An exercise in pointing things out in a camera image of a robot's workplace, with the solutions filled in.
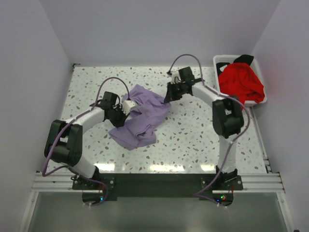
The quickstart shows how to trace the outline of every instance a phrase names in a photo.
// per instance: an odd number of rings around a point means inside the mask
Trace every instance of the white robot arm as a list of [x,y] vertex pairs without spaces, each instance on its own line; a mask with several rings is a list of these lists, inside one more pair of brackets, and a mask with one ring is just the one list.
[[83,134],[106,119],[114,126],[121,127],[130,111],[137,107],[137,104],[130,100],[116,105],[116,99],[116,94],[105,92],[103,99],[98,101],[95,107],[91,106],[76,118],[53,121],[44,150],[45,157],[48,157],[51,152],[50,150],[59,132],[69,124],[54,147],[51,160],[68,165],[76,173],[93,179],[98,174],[98,168],[82,154]]
[[[194,78],[190,67],[175,72],[170,71],[168,75],[171,76],[171,82],[168,83],[165,102],[179,100],[183,94],[191,94],[212,107],[213,128],[219,135],[220,143],[219,161],[216,170],[217,172],[221,170],[225,181],[236,178],[236,146],[230,147],[230,143],[240,133],[240,129],[244,125],[240,105],[230,100],[228,95],[225,98],[225,94],[220,93],[219,96],[219,94],[216,94],[215,89],[211,87],[205,88],[200,78]],[[227,160],[222,167],[227,153]]]

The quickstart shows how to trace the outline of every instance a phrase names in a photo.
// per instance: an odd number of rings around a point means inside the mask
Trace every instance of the black mounting plate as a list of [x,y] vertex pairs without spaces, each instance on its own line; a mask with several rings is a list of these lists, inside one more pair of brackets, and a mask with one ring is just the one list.
[[[107,201],[116,201],[118,197],[193,197],[216,174],[100,174],[101,180],[109,188]],[[212,190],[243,190],[240,176],[224,183],[215,183]],[[89,188],[83,183],[73,182],[73,190],[99,190]]]

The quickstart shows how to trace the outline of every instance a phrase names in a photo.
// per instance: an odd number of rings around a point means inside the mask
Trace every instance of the speckled table surface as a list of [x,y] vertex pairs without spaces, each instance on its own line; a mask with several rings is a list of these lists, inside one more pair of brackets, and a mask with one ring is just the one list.
[[[107,77],[118,76],[132,89],[142,85],[162,96],[166,94],[169,67],[75,67],[62,113],[67,119],[86,110],[93,103],[98,86]],[[198,78],[198,68],[192,68]],[[207,85],[215,87],[213,68],[203,68]],[[119,81],[107,82],[101,92],[119,96],[126,89]],[[109,121],[97,124],[83,137],[83,155],[108,173],[214,173],[219,155],[219,138],[212,128],[211,108],[190,95],[171,103],[166,120],[156,128],[155,144],[131,151],[121,147],[108,135],[113,128]],[[48,171],[59,164],[50,161]],[[237,168],[241,174],[266,173],[263,152],[256,128],[237,142]]]

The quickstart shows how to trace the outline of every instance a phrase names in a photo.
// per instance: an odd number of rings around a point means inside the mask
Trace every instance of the laundry basket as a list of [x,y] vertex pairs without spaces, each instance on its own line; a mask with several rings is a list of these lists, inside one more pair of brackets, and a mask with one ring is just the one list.
[[[220,91],[220,86],[219,86],[219,78],[218,78],[218,73],[217,73],[217,67],[216,64],[220,63],[220,62],[225,62],[225,63],[233,63],[233,61],[240,57],[240,55],[217,55],[213,57],[213,67],[214,67],[214,74],[215,74],[215,78],[216,78],[216,85],[217,85],[217,90]],[[263,85],[264,84],[264,80],[263,80],[263,76],[261,73],[261,70],[259,68],[259,65],[256,61],[256,59],[253,59],[252,64],[250,65],[251,69],[254,71],[255,75],[259,78],[259,80],[261,81],[261,83]],[[264,94],[265,97],[263,99],[263,101],[261,101],[260,103],[265,103],[267,101],[267,95],[265,93],[265,88],[264,88]],[[246,107],[250,107],[250,106],[254,106],[257,103],[255,101],[245,101],[245,106]]]

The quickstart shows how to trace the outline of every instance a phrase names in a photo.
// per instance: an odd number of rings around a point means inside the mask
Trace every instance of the red cloth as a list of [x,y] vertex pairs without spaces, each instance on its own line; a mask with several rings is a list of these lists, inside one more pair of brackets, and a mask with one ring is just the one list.
[[241,103],[264,100],[264,86],[246,63],[229,64],[219,75],[222,93],[236,95]]

